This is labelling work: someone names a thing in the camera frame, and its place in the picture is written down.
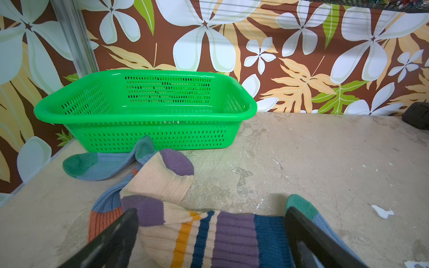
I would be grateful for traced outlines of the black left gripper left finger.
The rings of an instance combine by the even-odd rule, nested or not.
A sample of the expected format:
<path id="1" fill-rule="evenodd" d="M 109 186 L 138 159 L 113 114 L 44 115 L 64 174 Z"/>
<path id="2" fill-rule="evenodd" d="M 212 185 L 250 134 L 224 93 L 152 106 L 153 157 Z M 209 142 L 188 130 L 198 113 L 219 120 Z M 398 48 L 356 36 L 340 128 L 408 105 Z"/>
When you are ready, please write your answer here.
<path id="1" fill-rule="evenodd" d="M 129 209 L 61 268 L 127 268 L 139 227 L 137 210 Z"/>

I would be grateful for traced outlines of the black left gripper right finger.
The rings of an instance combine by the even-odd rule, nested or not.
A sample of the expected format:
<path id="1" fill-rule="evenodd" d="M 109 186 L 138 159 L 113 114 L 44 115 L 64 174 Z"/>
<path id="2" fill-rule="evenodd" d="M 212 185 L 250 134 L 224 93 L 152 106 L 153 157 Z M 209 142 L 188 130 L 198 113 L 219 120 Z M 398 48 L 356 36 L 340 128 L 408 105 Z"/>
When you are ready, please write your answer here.
<path id="1" fill-rule="evenodd" d="M 296 268 L 366 268 L 297 208 L 287 209 L 284 226 Z"/>

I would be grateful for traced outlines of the cream purple striped sock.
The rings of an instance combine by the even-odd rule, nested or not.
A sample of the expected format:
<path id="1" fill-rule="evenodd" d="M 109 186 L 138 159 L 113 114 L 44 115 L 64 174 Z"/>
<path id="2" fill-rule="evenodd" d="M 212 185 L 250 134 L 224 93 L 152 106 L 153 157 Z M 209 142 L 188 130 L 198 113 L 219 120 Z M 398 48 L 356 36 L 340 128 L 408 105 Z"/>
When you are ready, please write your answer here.
<path id="1" fill-rule="evenodd" d="M 143 195 L 179 204 L 194 181 L 194 166 L 181 152 L 164 149 L 152 156 L 120 191 L 120 197 Z"/>
<path id="2" fill-rule="evenodd" d="M 284 218 L 188 211 L 142 195 L 121 200 L 135 209 L 148 257 L 164 268 L 292 268 Z"/>

